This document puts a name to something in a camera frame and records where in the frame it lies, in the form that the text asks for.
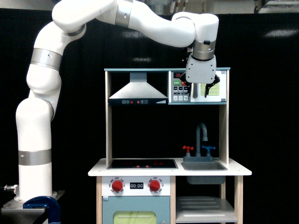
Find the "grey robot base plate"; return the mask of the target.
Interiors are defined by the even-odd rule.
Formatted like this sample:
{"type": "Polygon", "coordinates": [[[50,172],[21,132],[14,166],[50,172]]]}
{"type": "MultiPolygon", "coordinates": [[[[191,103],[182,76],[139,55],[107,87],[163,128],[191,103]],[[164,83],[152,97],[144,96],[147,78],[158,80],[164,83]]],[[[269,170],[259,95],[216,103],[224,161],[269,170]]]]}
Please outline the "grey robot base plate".
{"type": "MultiPolygon", "coordinates": [[[[51,197],[58,199],[65,193],[64,190],[53,191],[51,197]]],[[[48,222],[48,211],[45,208],[23,209],[26,201],[14,198],[3,205],[1,214],[8,217],[14,224],[32,224],[34,222],[48,222]]]]}

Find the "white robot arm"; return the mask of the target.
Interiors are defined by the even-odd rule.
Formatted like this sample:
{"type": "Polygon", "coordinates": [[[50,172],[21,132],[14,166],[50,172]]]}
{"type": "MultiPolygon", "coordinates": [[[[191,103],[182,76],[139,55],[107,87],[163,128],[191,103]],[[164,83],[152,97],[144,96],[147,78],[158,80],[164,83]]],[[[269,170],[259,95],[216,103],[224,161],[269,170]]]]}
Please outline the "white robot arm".
{"type": "Polygon", "coordinates": [[[17,199],[25,202],[51,196],[51,122],[56,114],[62,79],[85,75],[82,62],[71,63],[65,50],[86,33],[87,23],[136,30],[153,41],[177,48],[192,46],[186,80],[211,86],[216,82],[215,42],[219,19],[214,14],[178,12],[170,20],[138,0],[62,0],[52,10],[52,21],[38,33],[26,82],[29,94],[15,112],[18,140],[17,199]]]}

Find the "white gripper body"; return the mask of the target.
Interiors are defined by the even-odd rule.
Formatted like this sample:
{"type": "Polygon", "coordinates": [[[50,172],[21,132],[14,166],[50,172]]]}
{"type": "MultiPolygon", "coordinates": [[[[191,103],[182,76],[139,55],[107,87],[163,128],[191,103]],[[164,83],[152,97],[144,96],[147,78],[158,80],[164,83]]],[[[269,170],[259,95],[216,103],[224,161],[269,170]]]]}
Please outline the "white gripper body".
{"type": "Polygon", "coordinates": [[[189,83],[211,84],[216,73],[216,57],[207,61],[200,61],[189,56],[186,65],[186,80],[189,83]]]}

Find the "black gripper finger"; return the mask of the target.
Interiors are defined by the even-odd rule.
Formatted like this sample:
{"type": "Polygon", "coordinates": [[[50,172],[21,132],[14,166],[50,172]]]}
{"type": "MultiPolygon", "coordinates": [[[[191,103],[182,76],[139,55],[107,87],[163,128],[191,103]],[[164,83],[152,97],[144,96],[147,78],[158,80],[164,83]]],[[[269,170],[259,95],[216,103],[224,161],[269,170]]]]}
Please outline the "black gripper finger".
{"type": "Polygon", "coordinates": [[[212,87],[214,87],[216,84],[218,84],[219,82],[220,82],[220,78],[217,75],[215,75],[214,81],[210,84],[206,84],[206,86],[205,86],[205,95],[204,96],[207,97],[207,95],[209,94],[210,89],[212,87]]]}
{"type": "Polygon", "coordinates": [[[179,77],[183,84],[187,87],[187,93],[191,93],[192,83],[187,82],[186,80],[186,72],[182,73],[179,77]]]}

